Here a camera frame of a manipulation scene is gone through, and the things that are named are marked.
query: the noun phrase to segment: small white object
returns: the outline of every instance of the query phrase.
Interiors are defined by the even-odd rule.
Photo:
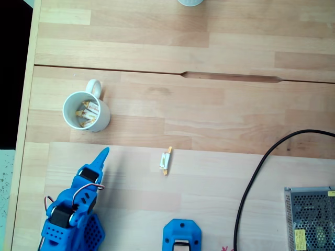
[[[81,117],[81,118],[85,118],[85,119],[96,119],[96,116],[97,114],[94,113],[94,112],[91,112],[87,109],[85,110],[80,110],[80,111],[76,111],[75,114],[78,116],[78,117]]]
[[[84,101],[83,105],[90,111],[99,114],[99,106],[91,101]]]
[[[110,122],[110,111],[108,106],[102,102],[100,98],[101,83],[96,79],[88,82],[86,91],[72,93],[64,102],[63,117],[66,123],[77,130],[89,130],[91,132],[98,132],[105,129]],[[99,106],[99,113],[97,114],[94,123],[87,127],[81,127],[80,119],[76,116],[75,112],[83,106],[82,102],[93,101]]]
[[[201,4],[204,0],[178,0],[182,5],[193,7]]]
[[[95,122],[95,119],[86,120],[85,122],[80,123],[81,127],[88,127]]]
[[[159,165],[159,167],[163,170],[164,175],[168,175],[168,167],[169,167],[169,159],[171,151],[172,147],[170,146],[168,151],[162,154],[161,164]]]

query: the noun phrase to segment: yellow label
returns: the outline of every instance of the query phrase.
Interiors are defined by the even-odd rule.
[[[295,250],[297,251],[305,251],[306,247],[306,234],[305,230],[295,230]]]

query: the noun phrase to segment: white mug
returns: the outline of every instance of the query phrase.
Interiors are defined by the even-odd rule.
[[[201,4],[203,0],[178,0],[182,5],[193,7]]]
[[[63,117],[66,123],[74,129],[89,130],[91,132],[98,132],[105,129],[110,121],[110,111],[108,106],[102,102],[100,98],[101,83],[99,80],[92,79],[88,82],[86,91],[72,93],[64,102]],[[75,112],[84,109],[82,102],[92,101],[99,106],[99,114],[96,120],[88,127],[80,126],[80,119]]]

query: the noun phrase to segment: floor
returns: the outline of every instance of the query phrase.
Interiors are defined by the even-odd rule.
[[[3,250],[15,150],[0,150],[0,250]]]

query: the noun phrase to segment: blue plastic part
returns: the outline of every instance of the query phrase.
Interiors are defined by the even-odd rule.
[[[173,219],[163,230],[163,251],[172,251],[175,240],[188,241],[191,251],[200,251],[201,236],[201,229],[194,221]]]
[[[96,251],[105,238],[104,230],[96,214],[90,209],[91,203],[97,197],[96,186],[88,186],[81,190],[75,197],[72,206],[73,195],[79,188],[92,183],[80,176],[83,168],[88,168],[98,173],[96,184],[100,184],[103,177],[104,161],[109,153],[109,148],[103,149],[91,164],[82,166],[73,178],[70,189],[62,191],[55,202],[47,209],[47,219],[42,230],[44,242],[40,251]],[[62,228],[50,222],[52,211],[62,205],[73,210],[69,227]]]

